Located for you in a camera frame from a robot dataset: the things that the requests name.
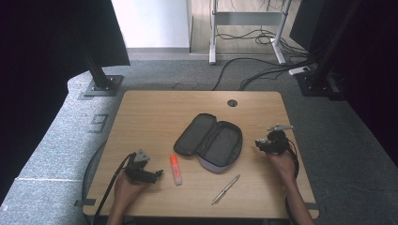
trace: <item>wooden table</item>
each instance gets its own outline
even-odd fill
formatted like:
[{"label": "wooden table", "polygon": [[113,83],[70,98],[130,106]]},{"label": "wooden table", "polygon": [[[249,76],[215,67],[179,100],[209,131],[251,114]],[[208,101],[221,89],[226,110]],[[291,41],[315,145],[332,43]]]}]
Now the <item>wooden table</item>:
[{"label": "wooden table", "polygon": [[[237,106],[227,102],[233,99]],[[234,164],[220,174],[204,169],[196,156],[178,156],[182,186],[176,186],[170,155],[177,138],[199,113],[211,113],[218,121],[239,126],[243,133],[241,154]],[[254,140],[266,137],[267,128],[290,125],[281,95],[277,92],[229,91],[128,91],[99,162],[84,213],[94,215],[111,178],[121,161],[132,152],[144,149],[151,157],[146,171],[164,170],[163,176],[143,192],[128,210],[129,216],[188,218],[288,218],[283,185]],[[289,140],[296,144],[292,130]],[[315,203],[307,173],[301,161],[298,188],[306,203]],[[236,176],[239,180],[220,202],[212,200]],[[108,215],[113,192],[101,214]],[[317,210],[310,210],[313,218]]]}]

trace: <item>gray pencil case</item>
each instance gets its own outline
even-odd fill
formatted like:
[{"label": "gray pencil case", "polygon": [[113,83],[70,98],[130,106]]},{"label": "gray pencil case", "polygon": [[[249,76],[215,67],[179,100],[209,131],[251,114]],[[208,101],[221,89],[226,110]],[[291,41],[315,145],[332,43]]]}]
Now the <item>gray pencil case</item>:
[{"label": "gray pencil case", "polygon": [[242,140],[238,126],[200,113],[178,138],[174,149],[186,157],[196,154],[204,168],[221,173],[239,157]]}]

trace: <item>hand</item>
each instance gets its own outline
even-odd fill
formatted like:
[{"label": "hand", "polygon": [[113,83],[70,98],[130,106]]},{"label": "hand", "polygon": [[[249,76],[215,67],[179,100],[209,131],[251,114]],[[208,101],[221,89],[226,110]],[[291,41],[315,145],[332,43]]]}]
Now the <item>hand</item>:
[{"label": "hand", "polygon": [[126,210],[126,208],[134,202],[138,195],[148,184],[141,182],[131,182],[126,176],[125,170],[121,170],[115,181],[115,200],[114,206],[119,209]]},{"label": "hand", "polygon": [[267,154],[267,157],[286,186],[296,183],[296,165],[288,151],[280,155]]}]

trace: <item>highlighter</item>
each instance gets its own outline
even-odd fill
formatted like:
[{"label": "highlighter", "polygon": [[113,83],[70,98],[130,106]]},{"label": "highlighter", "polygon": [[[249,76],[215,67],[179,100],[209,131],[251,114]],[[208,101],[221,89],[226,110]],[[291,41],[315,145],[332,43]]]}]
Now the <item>highlighter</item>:
[{"label": "highlighter", "polygon": [[179,172],[178,161],[176,160],[176,154],[170,155],[170,161],[172,163],[173,175],[177,186],[182,184],[181,173]]}]

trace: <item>gray carpet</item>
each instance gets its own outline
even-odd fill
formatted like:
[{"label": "gray carpet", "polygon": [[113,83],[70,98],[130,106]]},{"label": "gray carpet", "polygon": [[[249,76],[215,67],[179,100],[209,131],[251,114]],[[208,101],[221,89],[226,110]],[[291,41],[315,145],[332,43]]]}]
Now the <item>gray carpet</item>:
[{"label": "gray carpet", "polygon": [[[91,81],[88,72],[71,79],[64,106],[2,205],[0,224],[85,224],[82,208],[74,204],[82,198],[85,169],[106,141],[124,92],[211,90],[226,62],[132,60],[131,67],[108,67],[107,75],[124,76],[115,97],[82,97]],[[270,68],[236,61],[217,90],[238,90],[243,80]],[[316,224],[398,224],[398,169],[346,101],[303,97],[287,72],[252,82],[244,91],[282,94],[319,207]]]}]

